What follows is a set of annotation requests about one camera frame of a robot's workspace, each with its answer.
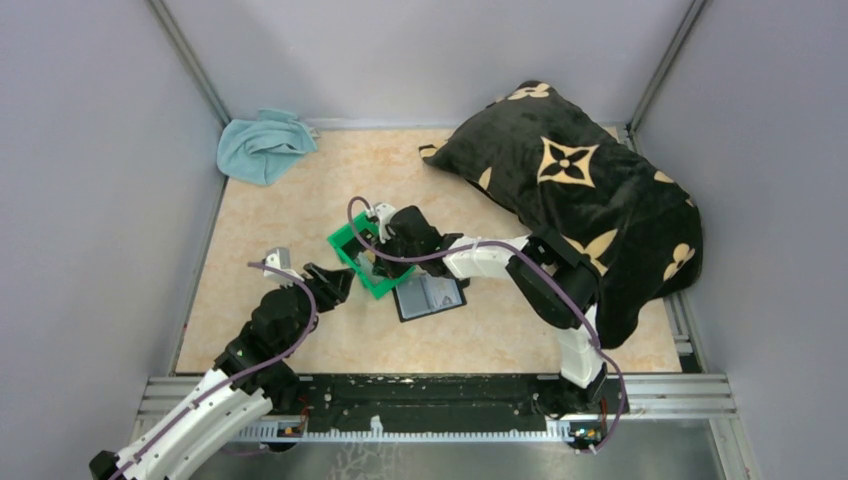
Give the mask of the green plastic bin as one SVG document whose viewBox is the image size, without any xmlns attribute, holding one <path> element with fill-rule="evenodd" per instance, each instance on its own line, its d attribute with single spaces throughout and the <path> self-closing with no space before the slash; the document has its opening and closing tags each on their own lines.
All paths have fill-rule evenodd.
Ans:
<svg viewBox="0 0 848 480">
<path fill-rule="evenodd" d="M 346 224 L 327 238 L 340 261 L 352 268 L 364 288 L 375 298 L 381 299 L 414 272 L 414 267 L 401 264 L 395 277 L 388 277 L 383 259 L 365 248 Z"/>
</svg>

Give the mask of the black card holder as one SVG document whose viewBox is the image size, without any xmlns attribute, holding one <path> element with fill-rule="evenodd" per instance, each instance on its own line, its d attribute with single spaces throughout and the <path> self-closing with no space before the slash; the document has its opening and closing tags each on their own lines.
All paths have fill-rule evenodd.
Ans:
<svg viewBox="0 0 848 480">
<path fill-rule="evenodd" d="M 410 322 L 467 305 L 468 281 L 414 274 L 397 284 L 392 295 L 399 321 Z"/>
</svg>

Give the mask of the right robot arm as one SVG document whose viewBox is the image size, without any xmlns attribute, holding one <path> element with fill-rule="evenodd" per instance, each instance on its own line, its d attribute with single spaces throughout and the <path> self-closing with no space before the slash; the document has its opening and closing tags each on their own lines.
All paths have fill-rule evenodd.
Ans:
<svg viewBox="0 0 848 480">
<path fill-rule="evenodd" d="M 552 228 L 495 240 L 442 234 L 416 206 L 378 203 L 364 214 L 377 227 L 377 264 L 390 277 L 416 266 L 436 278 L 511 282 L 556 331 L 564 389 L 586 401 L 598 397 L 607 376 L 595 321 L 600 275 Z"/>
</svg>

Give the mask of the white gold VIP card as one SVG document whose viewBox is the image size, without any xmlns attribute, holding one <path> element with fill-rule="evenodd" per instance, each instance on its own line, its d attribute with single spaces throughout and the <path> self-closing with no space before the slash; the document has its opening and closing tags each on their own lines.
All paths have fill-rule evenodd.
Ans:
<svg viewBox="0 0 848 480">
<path fill-rule="evenodd" d="M 429 309 L 433 312 L 456 308 L 465 304 L 463 291 L 454 279 L 428 277 L 426 290 Z"/>
</svg>

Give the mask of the grey VIP card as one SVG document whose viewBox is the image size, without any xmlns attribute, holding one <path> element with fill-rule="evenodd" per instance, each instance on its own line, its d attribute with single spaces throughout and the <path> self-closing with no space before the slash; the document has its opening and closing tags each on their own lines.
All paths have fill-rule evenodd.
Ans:
<svg viewBox="0 0 848 480">
<path fill-rule="evenodd" d="M 374 270 L 376 256 L 372 252 L 359 252 L 356 257 L 356 260 L 369 282 L 379 283 L 381 281 L 381 276 L 378 275 Z"/>
</svg>

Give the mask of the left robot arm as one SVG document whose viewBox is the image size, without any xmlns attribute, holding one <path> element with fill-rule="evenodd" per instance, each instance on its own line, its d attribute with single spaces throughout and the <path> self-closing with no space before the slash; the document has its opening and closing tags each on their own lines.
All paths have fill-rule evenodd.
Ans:
<svg viewBox="0 0 848 480">
<path fill-rule="evenodd" d="M 318 317 L 344 303 L 352 269 L 313 263 L 303 274 L 257 262 L 278 279 L 239 334 L 199 383 L 154 427 L 118 452 L 89 463 L 95 479 L 188 479 L 240 430 L 295 402 L 299 377 L 285 364 L 317 326 Z"/>
</svg>

